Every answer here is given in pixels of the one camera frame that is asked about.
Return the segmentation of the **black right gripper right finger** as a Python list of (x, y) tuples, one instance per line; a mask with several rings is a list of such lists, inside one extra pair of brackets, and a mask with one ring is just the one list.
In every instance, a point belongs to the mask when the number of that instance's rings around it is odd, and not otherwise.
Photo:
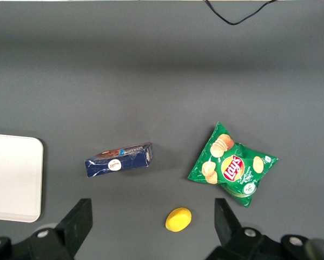
[(224, 198), (215, 199), (214, 226), (221, 245), (207, 259), (282, 259), (280, 244), (241, 226)]

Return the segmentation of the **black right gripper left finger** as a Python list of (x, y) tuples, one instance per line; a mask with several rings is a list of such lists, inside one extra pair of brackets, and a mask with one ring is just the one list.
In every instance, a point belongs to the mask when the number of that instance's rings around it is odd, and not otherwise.
[(91, 199), (80, 199), (54, 228), (43, 228), (30, 236), (30, 258), (74, 259), (92, 225)]

